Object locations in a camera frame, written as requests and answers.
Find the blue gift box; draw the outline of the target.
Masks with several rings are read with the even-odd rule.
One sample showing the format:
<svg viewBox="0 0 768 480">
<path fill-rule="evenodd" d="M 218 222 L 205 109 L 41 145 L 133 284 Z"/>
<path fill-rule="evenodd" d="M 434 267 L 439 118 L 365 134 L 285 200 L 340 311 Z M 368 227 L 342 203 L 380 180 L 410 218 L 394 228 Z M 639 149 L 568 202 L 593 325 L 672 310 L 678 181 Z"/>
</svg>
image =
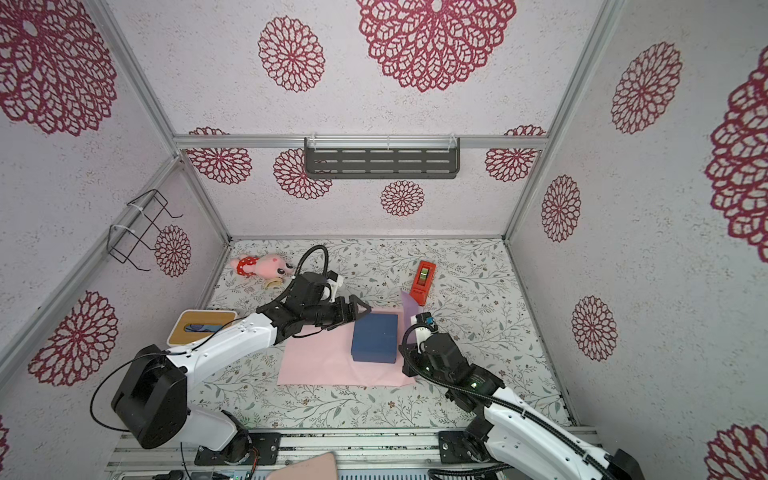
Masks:
<svg viewBox="0 0 768 480">
<path fill-rule="evenodd" d="M 369 313 L 355 321 L 351 355 L 355 362 L 394 364 L 399 318 L 394 313 Z"/>
</svg>

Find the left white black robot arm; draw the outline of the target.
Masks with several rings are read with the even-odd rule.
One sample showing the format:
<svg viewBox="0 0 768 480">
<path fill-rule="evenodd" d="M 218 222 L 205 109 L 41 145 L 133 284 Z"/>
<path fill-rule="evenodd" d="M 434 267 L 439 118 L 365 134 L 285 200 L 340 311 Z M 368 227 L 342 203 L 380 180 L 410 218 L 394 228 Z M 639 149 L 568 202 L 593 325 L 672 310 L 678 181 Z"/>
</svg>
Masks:
<svg viewBox="0 0 768 480">
<path fill-rule="evenodd" d="M 125 375 L 111 409 L 144 449 L 167 443 L 196 444 L 239 463 L 253 449 L 249 430 L 231 413 L 189 402 L 203 380 L 253 353 L 298 338 L 304 326 L 317 332 L 353 323 L 372 310 L 355 295 L 338 290 L 343 276 L 324 262 L 319 273 L 295 269 L 285 289 L 254 313 L 236 318 L 200 341 L 166 350 L 149 345 L 120 365 Z"/>
</svg>

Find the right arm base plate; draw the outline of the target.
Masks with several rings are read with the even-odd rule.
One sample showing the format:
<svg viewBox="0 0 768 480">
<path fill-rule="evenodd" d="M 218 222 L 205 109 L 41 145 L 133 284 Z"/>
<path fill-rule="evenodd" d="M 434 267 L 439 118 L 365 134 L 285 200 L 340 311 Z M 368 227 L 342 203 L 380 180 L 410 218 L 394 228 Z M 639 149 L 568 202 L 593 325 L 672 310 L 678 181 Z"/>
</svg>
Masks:
<svg viewBox="0 0 768 480">
<path fill-rule="evenodd" d="M 441 430 L 437 434 L 443 464 L 479 463 L 477 442 L 464 431 Z"/>
</svg>

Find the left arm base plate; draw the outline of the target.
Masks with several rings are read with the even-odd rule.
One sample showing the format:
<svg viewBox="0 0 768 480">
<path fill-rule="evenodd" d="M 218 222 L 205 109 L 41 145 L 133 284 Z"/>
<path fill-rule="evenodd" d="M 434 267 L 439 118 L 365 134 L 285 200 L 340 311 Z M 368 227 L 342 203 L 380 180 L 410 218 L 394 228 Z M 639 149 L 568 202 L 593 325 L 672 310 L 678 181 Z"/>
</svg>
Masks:
<svg viewBox="0 0 768 480">
<path fill-rule="evenodd" d="M 195 466 L 275 465 L 280 449 L 280 433 L 238 433 L 221 451 L 199 447 L 194 459 Z"/>
</svg>

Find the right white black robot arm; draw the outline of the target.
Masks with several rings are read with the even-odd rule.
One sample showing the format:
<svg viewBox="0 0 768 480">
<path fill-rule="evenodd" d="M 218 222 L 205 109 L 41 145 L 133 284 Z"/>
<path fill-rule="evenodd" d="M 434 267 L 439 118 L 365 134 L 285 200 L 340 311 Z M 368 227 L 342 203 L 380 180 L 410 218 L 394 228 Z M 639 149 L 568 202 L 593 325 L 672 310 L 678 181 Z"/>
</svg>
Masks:
<svg viewBox="0 0 768 480">
<path fill-rule="evenodd" d="M 471 363 L 429 312 L 412 317 L 399 351 L 403 373 L 445 389 L 446 398 L 474 416 L 459 451 L 496 470 L 531 479 L 643 479 L 639 462 L 609 453 L 567 431 L 524 401 L 489 370 Z"/>
</svg>

